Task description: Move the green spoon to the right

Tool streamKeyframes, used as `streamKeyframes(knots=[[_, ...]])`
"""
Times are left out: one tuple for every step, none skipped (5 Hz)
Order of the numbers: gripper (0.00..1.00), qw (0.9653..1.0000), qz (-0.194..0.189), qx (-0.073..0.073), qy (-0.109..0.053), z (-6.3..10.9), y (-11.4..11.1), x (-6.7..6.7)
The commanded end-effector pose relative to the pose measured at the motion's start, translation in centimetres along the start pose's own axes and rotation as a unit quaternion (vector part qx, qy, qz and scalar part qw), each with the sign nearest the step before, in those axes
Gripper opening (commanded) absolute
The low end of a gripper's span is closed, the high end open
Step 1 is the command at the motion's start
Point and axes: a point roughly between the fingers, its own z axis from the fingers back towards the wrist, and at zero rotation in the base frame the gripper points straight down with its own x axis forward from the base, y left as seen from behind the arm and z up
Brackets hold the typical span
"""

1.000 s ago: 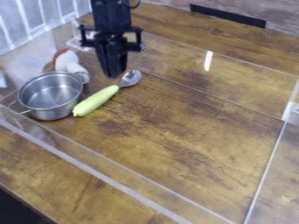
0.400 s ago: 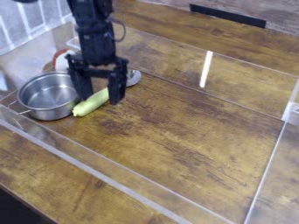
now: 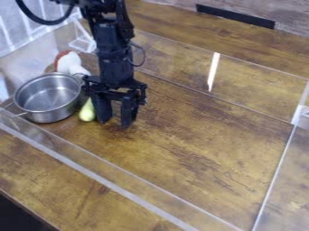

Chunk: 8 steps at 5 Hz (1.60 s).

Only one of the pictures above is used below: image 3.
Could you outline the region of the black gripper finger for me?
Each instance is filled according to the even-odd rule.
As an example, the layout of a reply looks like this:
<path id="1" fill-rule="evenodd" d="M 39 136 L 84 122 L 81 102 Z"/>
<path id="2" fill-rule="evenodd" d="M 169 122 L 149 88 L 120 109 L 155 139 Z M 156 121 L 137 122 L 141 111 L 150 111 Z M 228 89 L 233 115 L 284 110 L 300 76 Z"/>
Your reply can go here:
<path id="1" fill-rule="evenodd" d="M 128 128 L 136 119 L 138 105 L 133 97 L 122 97 L 120 104 L 120 125 Z"/>
<path id="2" fill-rule="evenodd" d="M 104 124 L 112 116 L 110 100 L 98 94 L 90 95 L 90 99 L 97 121 Z"/>

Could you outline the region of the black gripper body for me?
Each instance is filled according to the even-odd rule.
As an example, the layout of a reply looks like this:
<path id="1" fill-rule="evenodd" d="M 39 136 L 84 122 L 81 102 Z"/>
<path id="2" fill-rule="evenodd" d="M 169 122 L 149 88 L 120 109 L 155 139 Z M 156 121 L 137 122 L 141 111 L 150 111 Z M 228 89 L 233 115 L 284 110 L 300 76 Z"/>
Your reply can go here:
<path id="1" fill-rule="evenodd" d="M 96 76 L 81 77 L 82 89 L 90 97 L 92 105 L 101 106 L 110 101 L 121 102 L 126 99 L 134 106 L 145 104 L 146 85 L 136 79 L 126 79 L 116 84 L 102 83 Z"/>

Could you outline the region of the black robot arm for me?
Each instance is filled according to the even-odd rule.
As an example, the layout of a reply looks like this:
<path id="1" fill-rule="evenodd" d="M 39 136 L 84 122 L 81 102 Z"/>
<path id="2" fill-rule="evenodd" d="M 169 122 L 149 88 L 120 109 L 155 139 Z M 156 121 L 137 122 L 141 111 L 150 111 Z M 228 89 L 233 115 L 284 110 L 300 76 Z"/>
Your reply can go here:
<path id="1" fill-rule="evenodd" d="M 120 103 L 120 125 L 133 123 L 138 106 L 145 104 L 146 85 L 133 78 L 132 43 L 133 25 L 124 0 L 53 0 L 76 6 L 92 32 L 100 73 L 84 76 L 82 89 L 92 100 L 100 123 L 112 117 L 112 102 Z"/>

